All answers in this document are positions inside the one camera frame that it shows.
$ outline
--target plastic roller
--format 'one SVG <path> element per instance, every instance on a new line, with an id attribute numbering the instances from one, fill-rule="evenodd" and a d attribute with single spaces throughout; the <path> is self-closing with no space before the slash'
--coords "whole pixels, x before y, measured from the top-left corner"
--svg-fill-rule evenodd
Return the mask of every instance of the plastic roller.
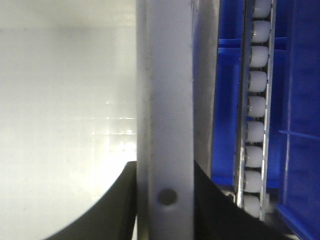
<path id="1" fill-rule="evenodd" d="M 261 168 L 263 160 L 263 151 L 259 146 L 246 147 L 245 166 L 249 168 Z"/>
<path id="2" fill-rule="evenodd" d="M 260 201 L 256 196 L 244 195 L 243 196 L 244 210 L 254 218 L 260 216 Z"/>
<path id="3" fill-rule="evenodd" d="M 266 99 L 263 96 L 250 96 L 248 99 L 248 116 L 260 118 L 266 112 Z"/>
<path id="4" fill-rule="evenodd" d="M 253 43 L 265 43 L 270 36 L 269 21 L 253 21 L 252 39 Z"/>
<path id="5" fill-rule="evenodd" d="M 262 68 L 266 66 L 268 57 L 269 50 L 266 46 L 252 46 L 250 67 Z"/>
<path id="6" fill-rule="evenodd" d="M 244 176 L 244 191 L 247 193 L 259 193 L 262 186 L 261 173 L 258 171 L 246 170 Z"/>
<path id="7" fill-rule="evenodd" d="M 251 71 L 249 78 L 249 92 L 260 93 L 267 86 L 267 74 L 264 71 Z"/>
<path id="8" fill-rule="evenodd" d="M 266 18 L 269 16 L 271 11 L 272 0 L 255 0 L 254 1 L 254 18 Z"/>
<path id="9" fill-rule="evenodd" d="M 247 122 L 247 142 L 261 143 L 264 140 L 264 124 L 260 121 Z"/>

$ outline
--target metal strip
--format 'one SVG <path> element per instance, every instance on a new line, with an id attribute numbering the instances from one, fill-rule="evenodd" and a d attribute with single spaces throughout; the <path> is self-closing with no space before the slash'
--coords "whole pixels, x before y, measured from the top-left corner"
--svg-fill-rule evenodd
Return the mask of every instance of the metal strip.
<path id="1" fill-rule="evenodd" d="M 271 114 L 271 96 L 272 96 L 272 78 L 274 69 L 274 47 L 275 47 L 275 28 L 276 28 L 276 6 L 277 0 L 272 1 L 272 7 L 270 12 L 271 32 L 268 41 L 269 59 L 267 63 L 267 85 L 265 91 L 266 108 L 264 115 L 264 136 L 262 145 L 262 168 L 261 178 L 262 187 L 260 192 L 260 220 L 265 219 L 265 201 L 267 192 L 267 173 L 268 173 L 268 152 L 269 152 L 269 130 L 270 130 L 270 114 Z"/>
<path id="2" fill-rule="evenodd" d="M 194 159 L 210 177 L 220 0 L 193 2 Z"/>
<path id="3" fill-rule="evenodd" d="M 252 36 L 253 0 L 244 1 L 244 20 L 241 53 L 241 80 L 239 86 L 239 103 L 237 117 L 237 140 L 234 171 L 234 191 L 236 205 L 243 207 L 244 181 L 245 181 L 245 147 L 247 138 L 248 114 L 248 78 L 250 72 L 251 36 Z"/>
<path id="4" fill-rule="evenodd" d="M 194 238 L 192 4 L 137 1 L 138 239 Z"/>

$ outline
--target blue plastic crate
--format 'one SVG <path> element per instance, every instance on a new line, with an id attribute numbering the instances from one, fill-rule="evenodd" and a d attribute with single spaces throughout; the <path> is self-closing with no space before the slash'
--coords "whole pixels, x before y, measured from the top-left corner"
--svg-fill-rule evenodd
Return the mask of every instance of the blue plastic crate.
<path id="1" fill-rule="evenodd" d="M 290 2 L 278 210 L 303 240 L 320 239 L 320 1 Z"/>

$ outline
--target metal rail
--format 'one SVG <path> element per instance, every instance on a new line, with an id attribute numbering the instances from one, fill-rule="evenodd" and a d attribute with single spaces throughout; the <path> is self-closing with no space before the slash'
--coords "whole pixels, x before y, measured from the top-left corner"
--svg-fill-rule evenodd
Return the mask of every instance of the metal rail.
<path id="1" fill-rule="evenodd" d="M 139 240 L 194 238 L 191 3 L 137 1 Z"/>

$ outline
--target hole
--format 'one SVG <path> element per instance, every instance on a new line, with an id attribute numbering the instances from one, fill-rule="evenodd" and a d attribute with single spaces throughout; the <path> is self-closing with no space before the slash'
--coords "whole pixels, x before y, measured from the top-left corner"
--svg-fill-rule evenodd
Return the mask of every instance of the hole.
<path id="1" fill-rule="evenodd" d="M 158 195 L 158 202 L 164 206 L 175 204 L 177 200 L 177 193 L 170 188 L 163 189 Z"/>

